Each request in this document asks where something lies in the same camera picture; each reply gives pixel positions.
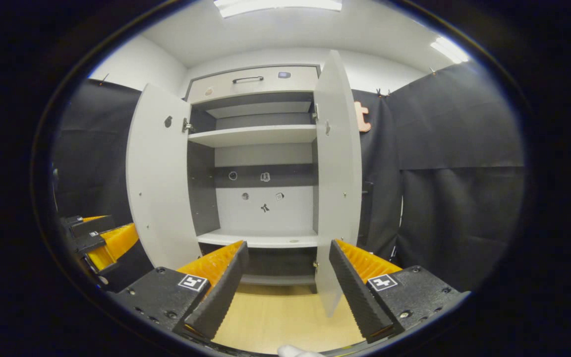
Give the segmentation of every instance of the fluorescent light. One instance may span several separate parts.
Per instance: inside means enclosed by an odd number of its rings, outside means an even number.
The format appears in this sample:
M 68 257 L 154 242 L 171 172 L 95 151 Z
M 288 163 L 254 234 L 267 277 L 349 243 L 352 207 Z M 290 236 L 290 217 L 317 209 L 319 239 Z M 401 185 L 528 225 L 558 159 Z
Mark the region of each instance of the fluorescent light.
M 340 11 L 343 4 L 342 0 L 215 0 L 215 6 L 220 10 L 222 17 L 227 18 L 236 14 L 276 7 L 311 7 Z
M 453 42 L 449 41 L 446 38 L 438 38 L 436 41 L 440 43 L 440 45 L 444 46 L 444 48 L 447 50 L 453 52 L 453 54 L 457 56 L 458 59 L 461 59 L 462 62 L 468 61 L 468 56 L 462 51 L 462 49 L 460 49 L 460 47 L 457 47 L 457 45 L 455 45 Z
M 446 38 L 437 38 L 434 43 L 431 43 L 431 47 L 435 48 L 446 57 L 449 57 L 453 63 L 468 61 L 467 54 Z

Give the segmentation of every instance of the shelf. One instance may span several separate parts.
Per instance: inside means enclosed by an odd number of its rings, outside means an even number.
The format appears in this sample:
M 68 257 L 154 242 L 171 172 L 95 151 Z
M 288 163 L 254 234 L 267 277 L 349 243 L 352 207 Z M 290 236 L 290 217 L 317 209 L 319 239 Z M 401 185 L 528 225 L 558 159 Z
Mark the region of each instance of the shelf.
M 248 242 L 248 248 L 308 248 L 317 246 L 317 233 L 313 230 L 288 232 L 244 232 L 216 229 L 197 237 L 198 242 L 228 245 L 239 240 Z
M 188 140 L 209 147 L 229 147 L 256 144 L 287 144 L 313 142 L 317 126 L 267 125 L 246 128 L 222 129 L 190 134 Z
M 241 280 L 242 284 L 251 285 L 315 285 L 313 275 L 249 275 L 244 274 Z

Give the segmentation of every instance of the drawer front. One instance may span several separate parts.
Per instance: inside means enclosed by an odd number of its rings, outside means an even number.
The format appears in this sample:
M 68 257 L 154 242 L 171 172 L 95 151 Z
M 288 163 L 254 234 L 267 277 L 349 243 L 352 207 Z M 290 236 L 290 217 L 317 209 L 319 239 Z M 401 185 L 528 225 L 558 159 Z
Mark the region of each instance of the drawer front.
M 280 72 L 288 75 L 279 77 Z M 319 80 L 313 66 L 259 67 L 236 70 L 194 80 L 187 101 L 197 104 L 213 99 L 235 97 L 252 93 L 277 93 L 281 91 L 313 91 Z

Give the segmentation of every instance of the white shelf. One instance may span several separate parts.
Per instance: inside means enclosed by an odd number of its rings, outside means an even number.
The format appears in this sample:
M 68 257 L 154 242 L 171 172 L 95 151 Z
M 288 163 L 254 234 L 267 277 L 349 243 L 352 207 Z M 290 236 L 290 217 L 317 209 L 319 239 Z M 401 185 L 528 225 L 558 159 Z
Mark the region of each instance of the white shelf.
M 231 231 L 216 229 L 197 237 L 198 242 L 228 245 L 244 240 L 248 248 L 306 248 L 317 246 L 317 233 L 313 230 L 278 234 L 260 231 Z
M 317 126 L 308 124 L 248 126 L 246 128 L 213 130 L 190 134 L 188 140 L 209 147 L 228 147 L 313 142 L 316 137 Z

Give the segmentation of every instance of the cabinet door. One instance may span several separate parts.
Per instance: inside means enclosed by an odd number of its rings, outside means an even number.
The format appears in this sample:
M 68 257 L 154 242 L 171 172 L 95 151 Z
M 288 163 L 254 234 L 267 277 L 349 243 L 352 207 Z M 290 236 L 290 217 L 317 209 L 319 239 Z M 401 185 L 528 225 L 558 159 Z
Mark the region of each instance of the cabinet door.
M 354 97 L 338 52 L 330 51 L 314 90 L 319 150 L 319 248 L 317 290 L 327 316 L 342 291 L 329 262 L 332 239 L 356 244 L 362 167 Z
M 147 84 L 129 128 L 129 208 L 147 257 L 156 267 L 179 269 L 201 254 L 188 201 L 188 131 L 182 132 L 190 113 L 190 104 Z

